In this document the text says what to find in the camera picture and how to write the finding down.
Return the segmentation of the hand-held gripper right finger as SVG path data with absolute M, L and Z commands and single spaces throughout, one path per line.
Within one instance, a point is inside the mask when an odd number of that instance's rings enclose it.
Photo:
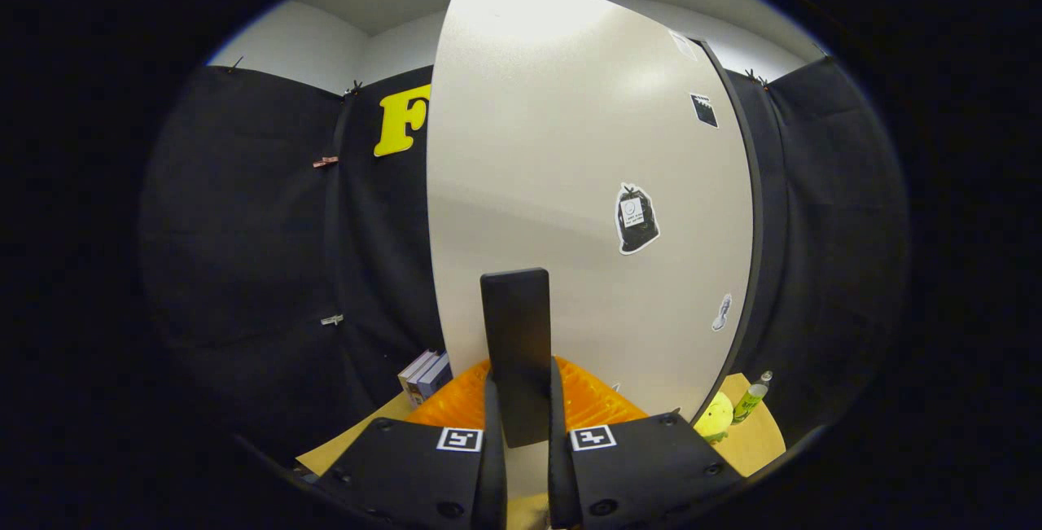
M 677 412 L 646 415 L 559 358 L 549 381 L 552 528 L 691 528 L 745 486 Z

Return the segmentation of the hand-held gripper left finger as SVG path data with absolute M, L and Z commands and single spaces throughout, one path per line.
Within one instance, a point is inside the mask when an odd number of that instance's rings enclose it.
M 505 448 L 490 362 L 470 367 L 406 419 L 371 420 L 315 487 L 355 528 L 504 528 Z

